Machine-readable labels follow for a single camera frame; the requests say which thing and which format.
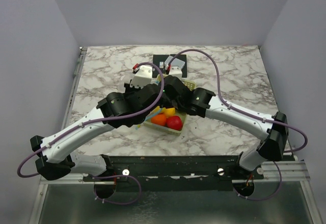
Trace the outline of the pale green plastic basket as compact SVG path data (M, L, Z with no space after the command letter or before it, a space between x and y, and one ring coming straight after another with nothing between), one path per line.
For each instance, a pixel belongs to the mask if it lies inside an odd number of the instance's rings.
M143 125L179 136L184 128L186 118L186 113L182 113L175 108L156 107L146 118Z

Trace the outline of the clear zip top bag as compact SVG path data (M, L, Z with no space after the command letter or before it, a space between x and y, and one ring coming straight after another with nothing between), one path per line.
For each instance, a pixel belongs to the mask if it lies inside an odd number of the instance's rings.
M119 90L124 89L124 91L126 93L131 93L131 92L137 92L141 89L141 87L134 87L131 85L132 79L133 79L134 75L125 75L122 79L121 79L121 84L119 85ZM152 111L147 115L147 117L145 118L144 122L135 125L135 130L139 130L141 127L144 126L144 123L146 121L150 121L153 117L162 114L164 112L164 109L157 106L154 107L152 109Z

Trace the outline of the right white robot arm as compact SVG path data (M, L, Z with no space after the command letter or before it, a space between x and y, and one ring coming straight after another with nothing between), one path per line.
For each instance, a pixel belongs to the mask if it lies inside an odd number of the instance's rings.
M233 108L227 105L214 92L195 88L190 90L178 77L164 78L164 94L172 106L190 116L215 119L238 127L260 140L259 143L241 153L234 173L245 179L265 161L281 161L288 138L288 129L284 126L287 117L281 112L275 115L260 114L256 111Z

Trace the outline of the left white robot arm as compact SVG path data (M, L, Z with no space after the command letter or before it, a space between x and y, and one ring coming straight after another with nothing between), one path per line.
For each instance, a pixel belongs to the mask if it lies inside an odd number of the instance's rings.
M151 83L129 93L111 92L64 130L48 137L33 137L32 149L39 157L35 161L37 172L47 180L57 180L69 173L86 173L108 180L113 167L107 156L81 155L76 149L120 126L131 127L143 122L159 105L163 91L163 83Z

